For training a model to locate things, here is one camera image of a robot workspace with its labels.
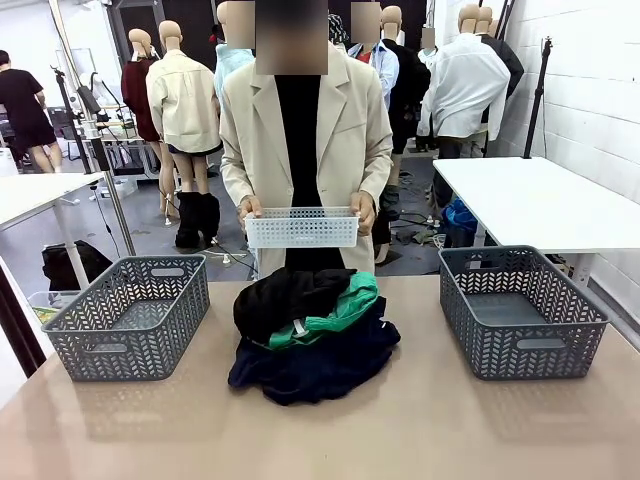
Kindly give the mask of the person's left hand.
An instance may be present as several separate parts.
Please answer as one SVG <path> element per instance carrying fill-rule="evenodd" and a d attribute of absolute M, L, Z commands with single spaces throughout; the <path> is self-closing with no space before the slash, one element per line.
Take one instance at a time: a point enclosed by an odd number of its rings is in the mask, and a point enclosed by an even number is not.
<path fill-rule="evenodd" d="M 368 236 L 376 219 L 376 208 L 372 196 L 365 191 L 353 193 L 350 208 L 358 217 L 358 235 Z"/>

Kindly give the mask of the person's right hand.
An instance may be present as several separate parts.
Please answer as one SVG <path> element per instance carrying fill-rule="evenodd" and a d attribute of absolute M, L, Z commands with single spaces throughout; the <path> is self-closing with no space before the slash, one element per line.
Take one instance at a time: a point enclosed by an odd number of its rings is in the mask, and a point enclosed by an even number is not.
<path fill-rule="evenodd" d="M 245 196 L 238 207 L 238 220 L 242 231 L 246 232 L 246 218 L 248 215 L 260 218 L 262 214 L 262 206 L 259 199 L 254 195 Z"/>

